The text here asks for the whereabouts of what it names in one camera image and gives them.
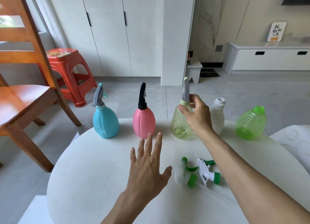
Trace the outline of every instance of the pinky finger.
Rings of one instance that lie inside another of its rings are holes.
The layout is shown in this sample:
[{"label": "pinky finger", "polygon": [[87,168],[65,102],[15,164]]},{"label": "pinky finger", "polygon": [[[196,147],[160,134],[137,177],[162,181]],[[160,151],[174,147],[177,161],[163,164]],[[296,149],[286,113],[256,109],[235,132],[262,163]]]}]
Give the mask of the pinky finger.
[{"label": "pinky finger", "polygon": [[134,148],[130,151],[130,164],[133,165],[137,161]]}]

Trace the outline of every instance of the transparent green bottle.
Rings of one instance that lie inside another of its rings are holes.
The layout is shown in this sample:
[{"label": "transparent green bottle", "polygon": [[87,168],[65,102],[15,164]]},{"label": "transparent green bottle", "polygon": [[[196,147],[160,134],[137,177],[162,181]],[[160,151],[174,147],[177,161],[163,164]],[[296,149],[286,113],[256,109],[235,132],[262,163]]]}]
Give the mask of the transparent green bottle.
[{"label": "transparent green bottle", "polygon": [[[192,112],[192,107],[189,104],[189,82],[187,77],[184,78],[184,94],[181,98],[180,104]],[[173,114],[170,130],[173,136],[178,139],[186,139],[192,134],[192,130],[190,129],[185,116],[179,111],[178,106],[176,106]]]},{"label": "transparent green bottle", "polygon": [[257,105],[237,119],[236,134],[238,137],[252,141],[262,135],[266,126],[265,108]]}]

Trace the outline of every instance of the transparent yellow-green spray bottle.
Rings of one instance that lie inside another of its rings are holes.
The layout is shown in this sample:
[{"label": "transparent yellow-green spray bottle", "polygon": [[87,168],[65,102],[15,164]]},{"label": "transparent yellow-green spray bottle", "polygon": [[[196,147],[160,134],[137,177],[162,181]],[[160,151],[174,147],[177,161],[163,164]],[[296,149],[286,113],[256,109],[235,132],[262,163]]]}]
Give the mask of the transparent yellow-green spray bottle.
[{"label": "transparent yellow-green spray bottle", "polygon": [[[184,91],[183,96],[181,98],[180,104],[185,106],[189,111],[192,112],[192,107],[189,104],[189,82],[188,78],[184,78]],[[192,130],[190,129],[185,116],[180,112],[178,106],[176,106],[176,110],[174,112],[172,122],[170,125],[170,130],[178,139],[186,139],[188,138]]]}]

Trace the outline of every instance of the blue spray bottle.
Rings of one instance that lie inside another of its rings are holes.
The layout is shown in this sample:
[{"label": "blue spray bottle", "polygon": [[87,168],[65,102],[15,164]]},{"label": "blue spray bottle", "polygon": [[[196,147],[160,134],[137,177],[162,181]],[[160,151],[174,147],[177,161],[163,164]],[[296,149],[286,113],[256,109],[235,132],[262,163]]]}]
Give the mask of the blue spray bottle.
[{"label": "blue spray bottle", "polygon": [[119,122],[113,110],[102,101],[103,87],[100,83],[95,91],[93,105],[96,111],[93,117],[95,131],[103,138],[115,136],[119,130]]}]

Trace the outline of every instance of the person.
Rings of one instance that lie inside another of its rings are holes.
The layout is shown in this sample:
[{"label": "person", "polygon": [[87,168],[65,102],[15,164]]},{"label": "person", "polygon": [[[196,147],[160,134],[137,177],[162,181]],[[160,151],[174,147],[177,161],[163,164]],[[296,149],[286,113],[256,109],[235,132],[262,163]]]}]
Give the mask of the person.
[{"label": "person", "polygon": [[[208,106],[191,94],[194,112],[179,105],[190,128],[201,139],[229,184],[249,223],[310,223],[310,213],[283,190],[242,159],[212,129]],[[137,156],[130,152],[128,184],[101,224],[131,224],[145,206],[167,185],[172,167],[159,173],[162,135],[158,133],[152,152],[152,135],[139,143]]]}]

